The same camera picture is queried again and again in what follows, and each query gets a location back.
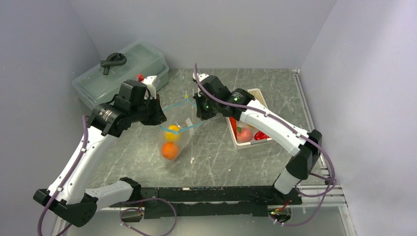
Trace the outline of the clear zip top bag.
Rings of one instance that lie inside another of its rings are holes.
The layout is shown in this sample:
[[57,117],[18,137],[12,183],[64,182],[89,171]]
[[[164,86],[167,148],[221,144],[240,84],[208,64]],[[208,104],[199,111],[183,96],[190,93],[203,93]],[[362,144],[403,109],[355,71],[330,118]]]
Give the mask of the clear zip top bag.
[[196,116],[197,105],[188,95],[162,111],[167,120],[159,125],[159,153],[164,159],[174,161],[203,122]]

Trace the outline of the orange toy orange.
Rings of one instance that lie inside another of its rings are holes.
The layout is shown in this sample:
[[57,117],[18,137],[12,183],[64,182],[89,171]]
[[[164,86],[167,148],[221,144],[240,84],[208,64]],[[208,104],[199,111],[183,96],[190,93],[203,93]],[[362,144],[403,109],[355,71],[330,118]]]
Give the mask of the orange toy orange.
[[179,147],[175,143],[166,142],[160,153],[167,160],[175,160],[179,155]]

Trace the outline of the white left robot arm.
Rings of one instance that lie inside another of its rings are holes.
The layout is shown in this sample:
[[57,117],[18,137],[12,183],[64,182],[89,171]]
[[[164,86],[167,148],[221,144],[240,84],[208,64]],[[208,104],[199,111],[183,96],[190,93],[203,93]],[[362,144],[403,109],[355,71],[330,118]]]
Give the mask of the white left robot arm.
[[98,210],[119,202],[136,206],[142,197],[138,182],[123,177],[110,185],[88,188],[88,181],[104,154],[133,123],[160,125],[166,121],[156,83],[156,76],[127,80],[109,102],[97,105],[83,119],[84,134],[65,168],[48,188],[35,192],[34,200],[76,227],[87,224]]

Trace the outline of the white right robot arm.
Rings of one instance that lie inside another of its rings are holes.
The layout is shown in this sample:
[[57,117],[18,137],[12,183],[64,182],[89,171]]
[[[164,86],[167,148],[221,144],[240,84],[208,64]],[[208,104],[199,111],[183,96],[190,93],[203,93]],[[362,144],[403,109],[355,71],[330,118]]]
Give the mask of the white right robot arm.
[[244,89],[229,91],[216,76],[195,73],[193,81],[199,88],[193,96],[198,118],[207,120],[217,114],[232,117],[263,132],[292,156],[271,190],[275,203],[285,203],[290,192],[308,178],[316,164],[321,154],[318,148],[321,133],[317,130],[308,132],[283,120]]

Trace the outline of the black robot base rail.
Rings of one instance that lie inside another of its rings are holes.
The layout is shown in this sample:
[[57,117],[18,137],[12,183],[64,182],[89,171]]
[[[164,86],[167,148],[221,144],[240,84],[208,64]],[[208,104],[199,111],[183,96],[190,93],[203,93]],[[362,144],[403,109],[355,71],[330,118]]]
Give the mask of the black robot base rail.
[[141,204],[145,219],[170,216],[252,215],[267,217],[270,210],[283,205],[301,205],[296,190],[278,193],[271,186],[223,187],[143,187],[127,203],[112,207],[138,207]]

